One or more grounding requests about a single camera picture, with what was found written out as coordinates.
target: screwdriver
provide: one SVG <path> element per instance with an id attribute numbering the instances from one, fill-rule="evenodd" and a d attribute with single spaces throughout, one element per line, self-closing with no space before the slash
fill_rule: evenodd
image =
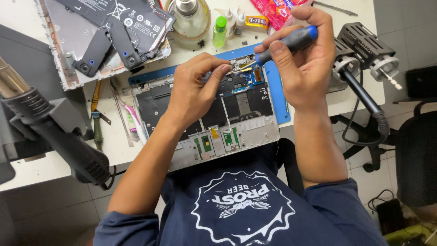
<path id="1" fill-rule="evenodd" d="M 281 39 L 281 42 L 283 42 L 288 49 L 294 53 L 310 45 L 318 36 L 319 33 L 317 32 L 317 27 L 311 25 L 290 33 L 287 37 Z M 255 64 L 262 66 L 271 60 L 272 56 L 270 54 L 270 49 L 267 49 L 264 52 L 257 53 L 254 62 L 237 69 L 237 71 L 241 71 Z"/>

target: right hand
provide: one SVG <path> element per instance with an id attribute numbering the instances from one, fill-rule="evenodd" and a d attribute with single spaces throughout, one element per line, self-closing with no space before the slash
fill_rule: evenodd
<path id="1" fill-rule="evenodd" d="M 270 48 L 285 98 L 296 111 L 320 110 L 326 107 L 326 91 L 336 55 L 332 17 L 314 7 L 293 7 L 291 14 L 317 27 L 319 36 L 315 43 L 293 56 L 279 40 L 302 26 L 289 26 L 266 38 L 255 52 Z"/>

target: person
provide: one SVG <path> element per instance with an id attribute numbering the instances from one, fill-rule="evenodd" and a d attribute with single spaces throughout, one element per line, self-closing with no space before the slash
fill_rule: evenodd
<path id="1" fill-rule="evenodd" d="M 206 114 L 231 69 L 229 61 L 203 53 L 176 68 L 168 109 L 117 185 L 95 246 L 386 245 L 348 179 L 328 117 L 336 55 L 332 18 L 313 7 L 294 7 L 292 14 L 317 27 L 314 44 L 292 55 L 279 41 L 302 28 L 290 26 L 254 51 L 270 48 L 295 109 L 295 155 L 293 148 L 284 152 L 297 163 L 302 196 L 276 176 L 277 143 L 167 173 L 182 133 Z M 160 195 L 166 206 L 159 222 Z"/>

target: left hand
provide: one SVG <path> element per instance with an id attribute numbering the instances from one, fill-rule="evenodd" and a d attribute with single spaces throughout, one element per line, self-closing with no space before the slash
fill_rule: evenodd
<path id="1" fill-rule="evenodd" d="M 208 112 L 222 78 L 231 70 L 230 64 L 202 53 L 176 68 L 170 103 L 165 112 L 173 126 L 184 131 Z M 204 84 L 200 80 L 210 71 L 211 76 Z"/>

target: glue bottle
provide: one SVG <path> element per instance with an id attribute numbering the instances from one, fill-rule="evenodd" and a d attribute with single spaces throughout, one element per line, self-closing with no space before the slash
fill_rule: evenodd
<path id="1" fill-rule="evenodd" d="M 212 33 L 212 44 L 221 48 L 225 45 L 226 41 L 226 18 L 220 16 L 215 21 L 214 32 Z"/>
<path id="2" fill-rule="evenodd" d="M 246 16 L 244 14 L 240 14 L 235 22 L 234 35 L 241 35 L 244 27 L 246 26 Z"/>
<path id="3" fill-rule="evenodd" d="M 223 16 L 226 18 L 226 29 L 227 34 L 226 37 L 230 36 L 234 32 L 234 24 L 235 24 L 235 15 L 232 13 L 231 8 L 229 8 L 225 13 L 223 13 Z"/>

